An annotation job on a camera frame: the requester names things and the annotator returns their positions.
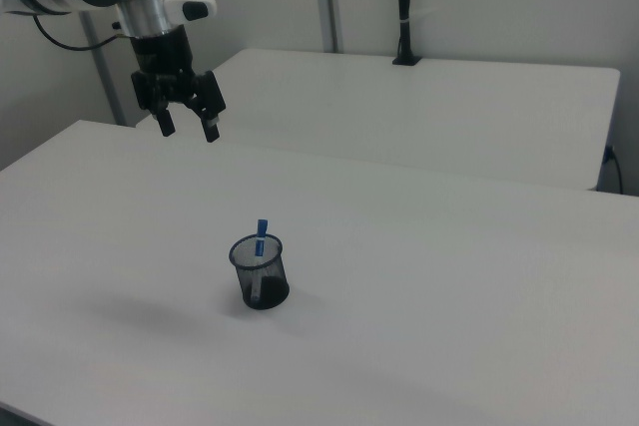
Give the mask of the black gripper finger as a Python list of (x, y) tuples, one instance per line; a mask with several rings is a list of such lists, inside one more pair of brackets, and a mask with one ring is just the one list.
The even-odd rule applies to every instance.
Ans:
[(170, 136), (175, 133), (175, 126), (168, 111), (169, 102), (159, 84), (153, 78), (134, 77), (133, 86), (140, 109), (151, 113), (162, 135)]
[(226, 108), (226, 102), (218, 81), (212, 71), (207, 71), (196, 79), (196, 113), (208, 142), (220, 137), (218, 121), (220, 113)]

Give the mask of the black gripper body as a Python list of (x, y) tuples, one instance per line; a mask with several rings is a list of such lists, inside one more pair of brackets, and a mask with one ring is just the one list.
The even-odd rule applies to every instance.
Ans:
[(132, 38), (139, 70), (131, 75), (140, 108), (169, 102), (189, 108), (216, 106), (216, 81), (211, 71), (196, 74), (184, 26), (155, 37)]

